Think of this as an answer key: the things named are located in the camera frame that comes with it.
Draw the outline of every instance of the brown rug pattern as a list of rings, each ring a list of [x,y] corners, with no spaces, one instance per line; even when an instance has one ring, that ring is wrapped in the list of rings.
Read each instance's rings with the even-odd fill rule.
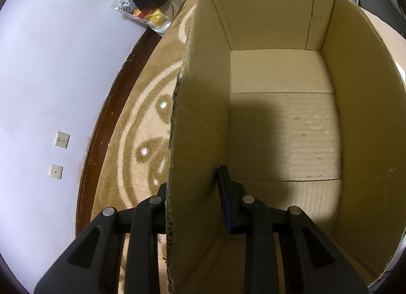
[[[167,181],[172,94],[196,1],[185,2],[132,89],[110,140],[92,219],[107,206],[117,210],[135,207],[155,195],[159,185]],[[123,292],[127,249],[128,238],[124,245],[119,293]],[[159,237],[158,254],[161,294],[165,294],[168,292],[165,235]]]

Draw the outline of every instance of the black plastic bracket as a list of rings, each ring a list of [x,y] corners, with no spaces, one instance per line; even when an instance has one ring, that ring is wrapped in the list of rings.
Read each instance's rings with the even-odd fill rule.
[[[286,294],[367,294],[368,288],[337,247],[297,206],[267,207],[217,172],[223,218],[231,234],[246,233],[244,294],[279,293],[274,232],[279,234]]]
[[[45,273],[34,294],[117,293],[126,233],[124,292],[159,294],[157,234],[165,233],[165,201],[166,183],[135,208],[103,209]]]

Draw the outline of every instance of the metal screw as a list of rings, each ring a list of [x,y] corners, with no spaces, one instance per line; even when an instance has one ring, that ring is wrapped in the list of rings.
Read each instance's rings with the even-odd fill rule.
[[[298,206],[291,206],[289,208],[289,211],[293,214],[293,215],[300,215],[302,213],[302,210],[300,207]]]
[[[159,204],[160,202],[162,201],[162,198],[160,197],[160,196],[152,196],[150,199],[149,199],[149,203],[150,204]]]
[[[103,215],[104,216],[111,216],[114,214],[114,208],[113,207],[106,207],[103,209]]]
[[[253,196],[243,196],[242,201],[246,204],[252,204],[255,201],[255,198]]]

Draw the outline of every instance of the wall socket plate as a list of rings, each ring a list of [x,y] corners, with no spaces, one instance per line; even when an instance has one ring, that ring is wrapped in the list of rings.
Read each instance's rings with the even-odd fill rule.
[[[60,180],[62,178],[62,170],[63,170],[62,166],[58,166],[57,164],[52,164],[51,170],[49,172],[49,177]]]
[[[69,134],[65,134],[63,132],[58,132],[55,140],[55,145],[59,146],[60,148],[67,148],[69,143]]]

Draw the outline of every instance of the cardboard sheet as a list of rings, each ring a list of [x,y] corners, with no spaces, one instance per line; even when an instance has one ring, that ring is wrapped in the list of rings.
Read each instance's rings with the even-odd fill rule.
[[[306,49],[320,51],[330,25],[331,11],[335,0],[313,0]]]
[[[230,71],[232,93],[334,92],[326,63],[316,51],[235,50]]]
[[[347,0],[335,2],[322,54],[342,129],[343,194],[332,234],[378,275],[405,228],[403,81],[372,24]]]
[[[172,291],[242,292],[244,238],[224,233],[215,183],[224,163],[249,194],[301,206],[365,281],[377,277],[406,220],[405,133],[404,84],[356,5],[199,0],[172,119]]]
[[[232,50],[305,49],[313,0],[213,0]]]
[[[227,166],[236,181],[341,178],[333,94],[230,94]]]

